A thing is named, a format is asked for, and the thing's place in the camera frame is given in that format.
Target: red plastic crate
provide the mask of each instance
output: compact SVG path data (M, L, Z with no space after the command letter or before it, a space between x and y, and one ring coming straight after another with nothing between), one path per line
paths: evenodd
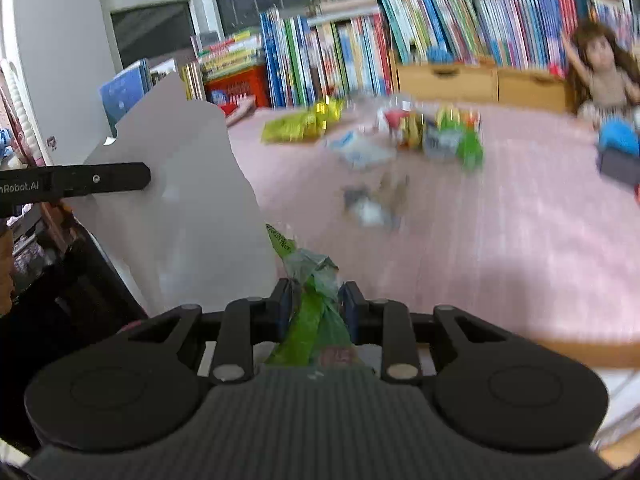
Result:
M207 95L212 90L222 90L231 99L233 96L255 96L256 106L271 106L267 68L264 65L253 66L237 74L221 77L205 83Z

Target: doll's hair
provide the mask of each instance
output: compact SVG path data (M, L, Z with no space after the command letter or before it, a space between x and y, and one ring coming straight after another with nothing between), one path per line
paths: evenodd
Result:
M589 60L587 59L588 44L603 36L607 41L609 41L616 66L624 70L631 81L636 84L640 84L640 70L638 70L638 62L636 62L631 54L618 45L616 42L616 35L613 30L602 23L588 21L580 22L572 35L572 41L574 42L574 45L578 50L578 54L580 55L580 59L585 66L593 69L591 63L589 63ZM591 93L571 64L569 65L567 80L574 89L574 111L577 111L583 102L591 99Z

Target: white paper bag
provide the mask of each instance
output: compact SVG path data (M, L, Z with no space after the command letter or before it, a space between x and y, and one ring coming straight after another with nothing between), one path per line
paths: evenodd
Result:
M149 315L185 303L223 310L237 298L268 296L273 248L222 111L187 101L174 73L117 129L116 141L86 163L144 162L151 184L69 202Z

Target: doll's head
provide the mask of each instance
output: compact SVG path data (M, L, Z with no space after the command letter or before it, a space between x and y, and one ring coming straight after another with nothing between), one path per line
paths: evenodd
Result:
M572 40L582 62L594 72L609 70L614 66L626 72L631 81L640 84L638 64L627 51L616 43L616 35L602 23L581 22L575 29ZM569 66L568 80L575 89L575 108L591 99L589 89Z

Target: wooden drawer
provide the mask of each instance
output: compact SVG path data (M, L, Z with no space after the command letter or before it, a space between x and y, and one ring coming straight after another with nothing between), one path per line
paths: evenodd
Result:
M564 81L549 75L498 70L498 101L501 105L566 112L570 96Z
M398 66L400 91L423 101L490 102L497 95L491 69L456 65Z

